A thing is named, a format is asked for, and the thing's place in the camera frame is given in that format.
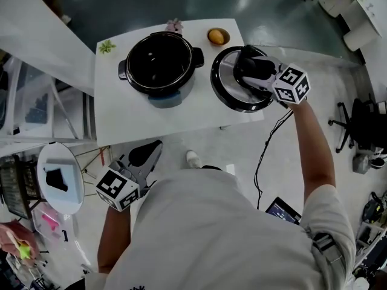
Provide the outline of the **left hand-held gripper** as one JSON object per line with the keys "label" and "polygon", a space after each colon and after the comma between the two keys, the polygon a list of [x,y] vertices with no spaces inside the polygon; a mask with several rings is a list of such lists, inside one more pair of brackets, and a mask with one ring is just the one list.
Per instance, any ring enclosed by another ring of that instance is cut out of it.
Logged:
{"label": "left hand-held gripper", "polygon": [[162,147],[163,142],[155,140],[103,166],[96,179],[99,198],[115,210],[124,211],[144,197],[150,189],[147,177],[154,170]]}

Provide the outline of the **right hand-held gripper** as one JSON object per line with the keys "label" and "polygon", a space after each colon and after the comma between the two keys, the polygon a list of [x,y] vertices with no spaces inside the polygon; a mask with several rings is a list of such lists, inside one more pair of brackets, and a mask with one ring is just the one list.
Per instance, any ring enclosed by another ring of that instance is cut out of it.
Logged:
{"label": "right hand-held gripper", "polygon": [[243,65],[250,73],[275,74],[274,80],[242,77],[242,81],[255,89],[269,90],[279,102],[298,105],[310,92],[311,86],[307,72],[293,63],[284,67],[282,62],[275,57],[255,56],[244,58]]}

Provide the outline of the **silver black cooker lid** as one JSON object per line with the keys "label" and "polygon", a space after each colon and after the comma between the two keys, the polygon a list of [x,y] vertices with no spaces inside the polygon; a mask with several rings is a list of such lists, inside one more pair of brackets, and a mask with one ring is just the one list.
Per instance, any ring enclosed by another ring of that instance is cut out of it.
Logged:
{"label": "silver black cooker lid", "polygon": [[230,109],[238,112],[257,112],[272,102],[264,92],[241,86],[233,75],[233,67],[242,46],[222,50],[212,63],[210,81],[216,96]]}

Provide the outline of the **dark blue pressure cooker pot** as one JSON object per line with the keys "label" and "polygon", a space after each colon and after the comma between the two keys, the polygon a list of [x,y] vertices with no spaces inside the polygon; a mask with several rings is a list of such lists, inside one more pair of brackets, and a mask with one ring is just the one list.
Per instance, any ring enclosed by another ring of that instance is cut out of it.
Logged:
{"label": "dark blue pressure cooker pot", "polygon": [[118,77],[127,81],[159,109],[182,104],[195,81],[195,70],[204,66],[201,48],[193,47],[180,33],[159,31],[137,42],[118,64]]}

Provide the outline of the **person's right forearm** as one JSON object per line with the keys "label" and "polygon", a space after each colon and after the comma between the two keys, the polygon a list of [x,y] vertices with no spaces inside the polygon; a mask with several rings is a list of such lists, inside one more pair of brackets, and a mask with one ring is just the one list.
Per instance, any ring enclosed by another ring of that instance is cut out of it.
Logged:
{"label": "person's right forearm", "polygon": [[291,105],[298,136],[304,199],[322,185],[336,186],[333,157],[325,135],[310,104],[304,100]]}

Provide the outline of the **person's left forearm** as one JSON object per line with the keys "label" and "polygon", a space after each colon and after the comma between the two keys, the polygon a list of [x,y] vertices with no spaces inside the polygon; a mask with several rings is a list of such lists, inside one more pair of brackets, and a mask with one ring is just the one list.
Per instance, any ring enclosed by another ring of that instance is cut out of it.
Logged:
{"label": "person's left forearm", "polygon": [[131,212],[109,207],[97,252],[99,273],[109,274],[131,243]]}

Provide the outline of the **person's right white shoe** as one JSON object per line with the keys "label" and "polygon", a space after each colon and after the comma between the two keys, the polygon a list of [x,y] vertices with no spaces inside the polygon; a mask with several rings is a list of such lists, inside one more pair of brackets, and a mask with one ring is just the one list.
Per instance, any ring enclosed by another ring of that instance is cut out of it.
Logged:
{"label": "person's right white shoe", "polygon": [[186,152],[186,161],[191,169],[200,169],[203,166],[200,157],[193,150],[188,150]]}

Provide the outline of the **black cloth pouch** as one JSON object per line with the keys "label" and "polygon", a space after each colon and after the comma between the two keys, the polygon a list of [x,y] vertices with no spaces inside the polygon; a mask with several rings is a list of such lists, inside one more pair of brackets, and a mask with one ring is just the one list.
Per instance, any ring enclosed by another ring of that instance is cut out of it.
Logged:
{"label": "black cloth pouch", "polygon": [[45,170],[45,174],[45,181],[48,186],[63,192],[68,191],[68,186],[63,180],[61,169]]}

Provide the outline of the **round white side table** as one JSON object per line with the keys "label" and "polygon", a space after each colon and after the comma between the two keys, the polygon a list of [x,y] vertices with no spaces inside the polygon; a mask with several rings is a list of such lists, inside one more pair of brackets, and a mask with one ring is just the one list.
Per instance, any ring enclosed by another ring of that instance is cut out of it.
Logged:
{"label": "round white side table", "polygon": [[62,143],[50,143],[50,144],[45,145],[42,148],[42,150],[39,154],[39,157],[38,157],[38,161],[37,161],[37,180],[38,180],[38,183],[39,183],[39,179],[38,179],[39,166],[41,163],[45,163],[47,161],[47,159],[69,160],[69,161],[72,161],[76,164],[78,174],[79,174],[79,179],[80,179],[79,190],[81,191],[81,196],[82,196],[81,203],[79,203],[79,204],[73,204],[73,203],[64,202],[64,201],[53,200],[44,194],[44,191],[42,190],[42,186],[39,183],[39,187],[41,189],[41,192],[42,192],[45,200],[59,213],[68,214],[68,215],[72,215],[72,214],[77,213],[79,211],[79,209],[81,208],[81,206],[83,204],[84,197],[85,197],[85,183],[84,183],[83,175],[89,174],[89,172],[87,171],[87,166],[91,165],[93,163],[93,161],[95,161],[96,159],[104,160],[105,154],[109,153],[109,150],[110,150],[110,147],[108,147],[108,146],[105,146],[101,149],[94,149],[93,152],[96,152],[97,155],[95,157],[93,157],[91,161],[88,161],[85,166],[82,167],[82,166],[80,166],[80,164],[77,160],[77,156],[74,155],[72,153],[72,151],[70,151],[70,149],[68,147],[66,147],[64,144],[62,144]]}

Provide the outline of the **pink plush toy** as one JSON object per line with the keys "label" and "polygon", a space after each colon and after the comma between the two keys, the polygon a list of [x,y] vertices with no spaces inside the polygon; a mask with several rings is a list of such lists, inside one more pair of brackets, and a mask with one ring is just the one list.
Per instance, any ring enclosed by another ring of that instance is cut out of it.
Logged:
{"label": "pink plush toy", "polygon": [[178,18],[175,18],[173,20],[168,20],[166,23],[165,31],[183,34],[183,24],[182,21]]}

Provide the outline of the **white metal shelving rack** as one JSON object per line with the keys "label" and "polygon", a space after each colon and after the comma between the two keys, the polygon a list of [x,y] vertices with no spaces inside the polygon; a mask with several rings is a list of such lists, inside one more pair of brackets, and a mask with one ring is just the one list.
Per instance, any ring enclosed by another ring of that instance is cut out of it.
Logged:
{"label": "white metal shelving rack", "polygon": [[[13,56],[6,54],[0,59],[0,103],[2,97],[7,95],[8,75],[4,71],[4,65],[11,57]],[[96,127],[93,97],[54,77],[53,79],[53,136],[19,137],[16,135],[0,135],[0,149],[12,144],[41,144],[54,141],[69,144],[95,142]]]}

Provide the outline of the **person's white shirt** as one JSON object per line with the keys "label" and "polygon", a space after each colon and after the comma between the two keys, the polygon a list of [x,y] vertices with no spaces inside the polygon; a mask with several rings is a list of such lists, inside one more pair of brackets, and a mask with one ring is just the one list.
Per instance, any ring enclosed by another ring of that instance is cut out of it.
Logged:
{"label": "person's white shirt", "polygon": [[299,225],[253,207],[236,178],[187,169],[157,182],[130,245],[86,290],[342,290],[356,258],[337,189],[317,188]]}

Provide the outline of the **clear plastic lidded box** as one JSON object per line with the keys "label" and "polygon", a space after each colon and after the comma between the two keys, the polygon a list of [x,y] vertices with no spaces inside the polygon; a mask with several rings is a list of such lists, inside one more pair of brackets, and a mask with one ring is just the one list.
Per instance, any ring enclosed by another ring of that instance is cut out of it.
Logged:
{"label": "clear plastic lidded box", "polygon": [[[47,214],[59,223],[55,231],[42,219]],[[71,215],[62,214],[51,207],[47,202],[39,203],[31,212],[35,230],[53,246],[63,250],[69,250],[77,239],[77,230]]]}

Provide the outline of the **white desk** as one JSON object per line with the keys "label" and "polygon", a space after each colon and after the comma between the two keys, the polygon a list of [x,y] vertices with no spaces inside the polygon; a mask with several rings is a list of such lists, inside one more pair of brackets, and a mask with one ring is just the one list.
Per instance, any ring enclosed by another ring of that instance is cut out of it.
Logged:
{"label": "white desk", "polygon": [[343,41],[351,51],[383,36],[377,0],[319,0],[319,5],[330,17],[344,20],[350,31]]}

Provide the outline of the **black office chair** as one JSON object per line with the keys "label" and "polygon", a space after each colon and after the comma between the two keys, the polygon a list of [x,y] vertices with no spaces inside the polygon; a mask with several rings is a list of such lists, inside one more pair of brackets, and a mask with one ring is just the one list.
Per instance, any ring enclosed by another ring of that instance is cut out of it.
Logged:
{"label": "black office chair", "polygon": [[329,126],[336,124],[345,131],[340,147],[336,148],[336,153],[341,153],[347,141],[349,141],[350,149],[356,143],[362,148],[387,149],[387,113],[381,114],[376,110],[371,111],[369,105],[376,108],[376,104],[371,99],[361,101],[359,98],[355,98],[351,115],[348,115],[345,104],[338,102],[337,107],[342,109],[345,121],[328,121]]}

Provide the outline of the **pink paper star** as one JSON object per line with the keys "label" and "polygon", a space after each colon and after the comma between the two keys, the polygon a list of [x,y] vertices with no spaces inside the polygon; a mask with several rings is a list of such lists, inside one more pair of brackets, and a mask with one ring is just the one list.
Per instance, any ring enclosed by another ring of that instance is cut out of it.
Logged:
{"label": "pink paper star", "polygon": [[47,214],[43,214],[42,219],[50,226],[51,231],[55,231],[59,227],[59,223]]}

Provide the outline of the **small green plant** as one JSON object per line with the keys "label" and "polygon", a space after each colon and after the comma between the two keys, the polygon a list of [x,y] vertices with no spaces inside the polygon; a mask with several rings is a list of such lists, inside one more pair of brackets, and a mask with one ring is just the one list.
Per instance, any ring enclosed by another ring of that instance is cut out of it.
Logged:
{"label": "small green plant", "polygon": [[117,45],[113,44],[110,39],[103,41],[99,46],[99,52],[101,54],[110,53],[112,49],[116,48]]}

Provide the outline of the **clear plastic storage bin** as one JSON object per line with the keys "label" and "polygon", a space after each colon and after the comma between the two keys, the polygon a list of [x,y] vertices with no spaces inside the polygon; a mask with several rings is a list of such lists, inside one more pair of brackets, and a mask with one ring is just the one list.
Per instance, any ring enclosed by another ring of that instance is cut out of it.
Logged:
{"label": "clear plastic storage bin", "polygon": [[15,57],[5,63],[4,71],[8,90],[0,103],[0,135],[52,137],[54,79]]}

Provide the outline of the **black metal mesh chair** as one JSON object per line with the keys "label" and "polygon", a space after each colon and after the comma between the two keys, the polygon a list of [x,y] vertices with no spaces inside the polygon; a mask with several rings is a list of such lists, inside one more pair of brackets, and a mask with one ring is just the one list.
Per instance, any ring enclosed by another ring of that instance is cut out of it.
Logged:
{"label": "black metal mesh chair", "polygon": [[0,195],[9,212],[31,219],[33,209],[43,202],[36,174],[37,162],[17,155],[0,158]]}

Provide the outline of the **grey cloth bag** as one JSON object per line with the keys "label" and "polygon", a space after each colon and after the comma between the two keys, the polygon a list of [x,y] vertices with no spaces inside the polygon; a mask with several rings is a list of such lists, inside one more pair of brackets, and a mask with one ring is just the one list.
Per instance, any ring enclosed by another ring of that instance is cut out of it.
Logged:
{"label": "grey cloth bag", "polygon": [[371,168],[371,160],[369,158],[369,155],[356,154],[353,157],[352,168],[354,173],[362,175],[366,174]]}

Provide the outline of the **black tablet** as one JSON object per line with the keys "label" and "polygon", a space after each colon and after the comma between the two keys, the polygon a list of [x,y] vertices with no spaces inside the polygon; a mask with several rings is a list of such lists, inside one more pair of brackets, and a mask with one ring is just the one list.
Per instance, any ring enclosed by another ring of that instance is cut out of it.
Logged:
{"label": "black tablet", "polygon": [[280,197],[276,197],[265,212],[296,225],[299,225],[302,217]]}

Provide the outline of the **pink cloth bag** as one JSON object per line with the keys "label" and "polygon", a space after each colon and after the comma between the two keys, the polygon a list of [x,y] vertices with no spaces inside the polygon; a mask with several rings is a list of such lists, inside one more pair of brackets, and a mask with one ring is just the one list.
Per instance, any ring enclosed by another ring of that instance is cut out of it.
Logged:
{"label": "pink cloth bag", "polygon": [[[26,243],[31,248],[31,258],[21,259],[18,250],[18,243]],[[17,220],[0,222],[0,249],[12,256],[17,257],[27,266],[33,266],[39,256],[39,248],[34,234],[25,228]]]}

